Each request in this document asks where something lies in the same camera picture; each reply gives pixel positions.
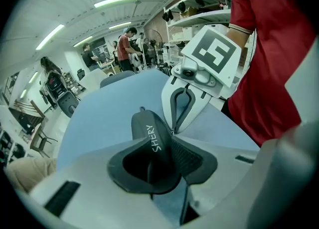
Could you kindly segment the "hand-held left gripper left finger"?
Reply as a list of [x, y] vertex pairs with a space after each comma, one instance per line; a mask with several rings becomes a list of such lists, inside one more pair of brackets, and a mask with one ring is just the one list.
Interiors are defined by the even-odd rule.
[[148, 138], [89, 152], [38, 184], [28, 209], [47, 229], [176, 229], [180, 186], [157, 195], [129, 168], [149, 154]]

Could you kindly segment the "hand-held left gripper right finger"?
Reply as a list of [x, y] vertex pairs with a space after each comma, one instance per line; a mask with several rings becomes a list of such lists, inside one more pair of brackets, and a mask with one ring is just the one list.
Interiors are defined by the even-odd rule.
[[205, 215], [243, 179], [258, 152], [174, 136], [171, 155], [183, 182], [180, 223]]

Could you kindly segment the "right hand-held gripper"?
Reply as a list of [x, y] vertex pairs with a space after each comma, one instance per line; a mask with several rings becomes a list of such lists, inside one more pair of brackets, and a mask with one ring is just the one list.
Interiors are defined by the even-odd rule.
[[182, 49], [183, 59], [171, 70], [174, 76], [169, 77], [161, 93], [164, 118], [171, 131], [184, 131], [211, 96], [219, 98], [223, 89], [232, 87], [241, 51], [235, 42], [208, 25]]

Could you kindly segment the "black glasses case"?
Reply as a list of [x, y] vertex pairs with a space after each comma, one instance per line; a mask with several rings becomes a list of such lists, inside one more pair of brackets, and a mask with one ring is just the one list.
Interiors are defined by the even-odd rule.
[[153, 185], [166, 178], [171, 170], [171, 131], [161, 117], [151, 110], [134, 114], [131, 127], [133, 139], [149, 139], [142, 158], [147, 161], [147, 182]]

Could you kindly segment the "person's right forearm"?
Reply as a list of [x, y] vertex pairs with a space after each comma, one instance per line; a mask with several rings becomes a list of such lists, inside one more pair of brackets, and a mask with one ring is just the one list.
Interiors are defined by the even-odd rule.
[[243, 49], [249, 39], [250, 34], [230, 28], [226, 36]]

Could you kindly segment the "blue table cloth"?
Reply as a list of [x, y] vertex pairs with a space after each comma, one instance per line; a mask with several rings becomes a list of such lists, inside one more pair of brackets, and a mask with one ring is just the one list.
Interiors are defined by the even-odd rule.
[[[167, 76], [151, 70], [88, 93], [72, 115], [62, 139], [57, 171], [80, 156], [133, 141], [131, 118], [140, 107], [162, 116], [161, 91]], [[257, 145], [226, 115], [208, 104], [179, 137], [238, 149], [257, 151]], [[185, 229], [247, 229], [251, 206], [249, 177], [213, 209], [184, 225]]]

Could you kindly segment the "standing fan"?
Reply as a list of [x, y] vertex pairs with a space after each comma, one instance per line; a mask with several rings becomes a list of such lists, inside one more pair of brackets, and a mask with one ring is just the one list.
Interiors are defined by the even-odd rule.
[[144, 32], [144, 44], [147, 46], [148, 61], [153, 66], [162, 64], [163, 40], [160, 33], [154, 29], [148, 29]]

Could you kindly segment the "wooden chair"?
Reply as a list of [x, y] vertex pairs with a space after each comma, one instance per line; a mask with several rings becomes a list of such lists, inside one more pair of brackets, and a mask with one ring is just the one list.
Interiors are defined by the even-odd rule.
[[33, 131], [32, 135], [31, 135], [31, 138], [30, 138], [30, 141], [29, 141], [29, 148], [31, 150], [34, 150], [34, 151], [38, 152], [43, 157], [44, 156], [45, 157], [49, 157], [44, 151], [45, 144], [46, 143], [52, 144], [50, 141], [57, 142], [57, 140], [47, 136], [44, 133], [43, 126], [44, 126], [44, 123], [45, 123], [46, 116], [39, 109], [39, 107], [36, 105], [36, 103], [33, 100], [31, 100], [30, 103], [34, 107], [36, 112], [40, 115], [42, 121], [40, 123], [38, 123], [35, 126], [35, 128], [34, 128], [34, 131]]

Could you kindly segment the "dark chair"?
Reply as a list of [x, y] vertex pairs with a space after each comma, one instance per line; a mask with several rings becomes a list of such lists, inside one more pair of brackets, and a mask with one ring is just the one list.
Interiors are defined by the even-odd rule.
[[69, 118], [72, 117], [79, 102], [76, 96], [71, 91], [66, 91], [57, 100], [57, 104], [61, 111]]

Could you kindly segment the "white metal shelving unit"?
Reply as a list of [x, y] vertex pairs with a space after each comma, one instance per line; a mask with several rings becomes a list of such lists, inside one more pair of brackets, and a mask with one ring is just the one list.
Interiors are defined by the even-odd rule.
[[173, 0], [163, 8], [167, 42], [187, 44], [205, 25], [228, 27], [232, 0]]

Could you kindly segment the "person's red shirt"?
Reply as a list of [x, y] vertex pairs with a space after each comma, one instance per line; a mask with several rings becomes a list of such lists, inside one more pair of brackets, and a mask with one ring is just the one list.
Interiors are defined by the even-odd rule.
[[317, 34], [297, 0], [232, 0], [230, 28], [256, 33], [256, 49], [222, 112], [261, 146], [300, 124], [286, 83]]

